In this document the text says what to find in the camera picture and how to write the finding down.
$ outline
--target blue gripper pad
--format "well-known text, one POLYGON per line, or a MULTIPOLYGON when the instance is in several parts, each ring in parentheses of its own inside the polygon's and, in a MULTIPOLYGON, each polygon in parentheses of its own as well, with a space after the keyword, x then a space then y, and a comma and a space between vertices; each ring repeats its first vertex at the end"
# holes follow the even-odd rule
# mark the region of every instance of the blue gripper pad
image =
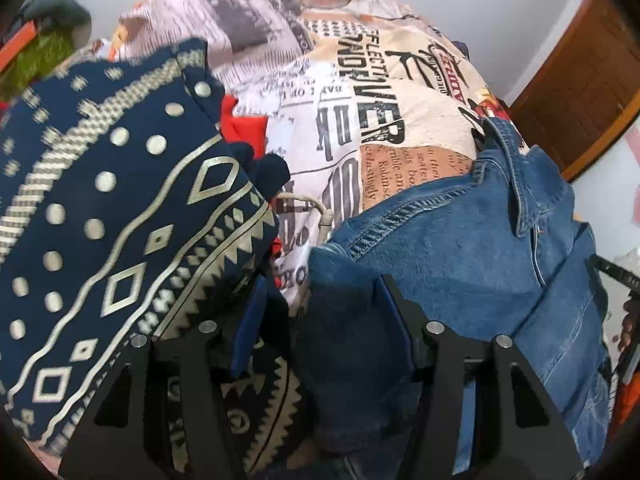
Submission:
POLYGON ((412 341, 404 321, 398 311, 398 306, 391 291, 382 276, 376 278, 373 285, 372 304, 376 312, 383 317, 393 348, 398 349, 399 355, 406 361, 406 365, 413 374, 415 372, 412 357, 412 341))
POLYGON ((263 276, 258 276, 232 342, 233 355, 229 374, 233 379, 237 379, 249 363, 266 306, 267 281, 263 276))

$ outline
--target denim jacket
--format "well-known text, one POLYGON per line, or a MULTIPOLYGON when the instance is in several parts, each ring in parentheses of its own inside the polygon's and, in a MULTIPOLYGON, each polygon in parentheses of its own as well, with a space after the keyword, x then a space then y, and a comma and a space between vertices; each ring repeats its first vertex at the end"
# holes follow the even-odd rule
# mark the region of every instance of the denim jacket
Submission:
MULTIPOLYGON (((507 121, 486 120, 484 130, 486 147, 470 174, 409 188, 312 250, 311 298, 292 332, 294 360, 318 409, 316 437, 343 457, 297 478, 396 474, 420 386, 410 383, 410 364, 371 301, 383 273, 462 336, 511 335, 583 460, 602 452, 607 298, 588 265, 591 228, 573 220, 572 189, 539 147, 521 154, 507 121)), ((473 423, 470 385, 457 471, 468 466, 473 423)))

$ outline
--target wooden door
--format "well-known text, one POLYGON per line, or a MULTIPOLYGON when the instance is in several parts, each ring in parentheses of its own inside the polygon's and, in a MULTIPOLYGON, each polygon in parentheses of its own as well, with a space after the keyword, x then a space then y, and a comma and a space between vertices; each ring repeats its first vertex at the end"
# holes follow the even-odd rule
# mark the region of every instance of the wooden door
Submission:
POLYGON ((568 180, 623 133, 640 109, 640 47, 610 0, 584 0, 509 110, 568 180))

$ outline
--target newspaper print fabric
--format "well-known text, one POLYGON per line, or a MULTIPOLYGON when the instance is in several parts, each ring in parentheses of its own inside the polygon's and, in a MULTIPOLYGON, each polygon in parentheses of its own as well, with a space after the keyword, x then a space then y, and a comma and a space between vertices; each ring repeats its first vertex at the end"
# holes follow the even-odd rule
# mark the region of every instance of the newspaper print fabric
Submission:
MULTIPOLYGON (((121 59, 207 38, 213 74, 239 98, 234 114, 268 115, 267 151, 291 172, 285 190, 332 208, 334 228, 409 186, 468 171, 481 118, 508 118, 456 46, 393 0, 144 0, 121 23, 121 59)), ((275 265, 292 304, 319 212, 293 200, 276 212, 275 265)))

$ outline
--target denim jacket collar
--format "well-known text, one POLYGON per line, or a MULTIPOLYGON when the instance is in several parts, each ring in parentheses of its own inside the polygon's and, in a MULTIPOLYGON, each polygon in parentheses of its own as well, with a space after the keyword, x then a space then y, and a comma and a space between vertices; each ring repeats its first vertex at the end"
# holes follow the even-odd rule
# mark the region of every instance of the denim jacket collar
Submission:
POLYGON ((485 118, 482 128, 487 141, 478 162, 490 160, 502 168, 516 199, 518 214, 514 234, 521 238, 570 187, 562 180, 558 167, 538 146, 533 146, 525 155, 520 153, 517 142, 520 137, 513 135, 511 123, 485 118))

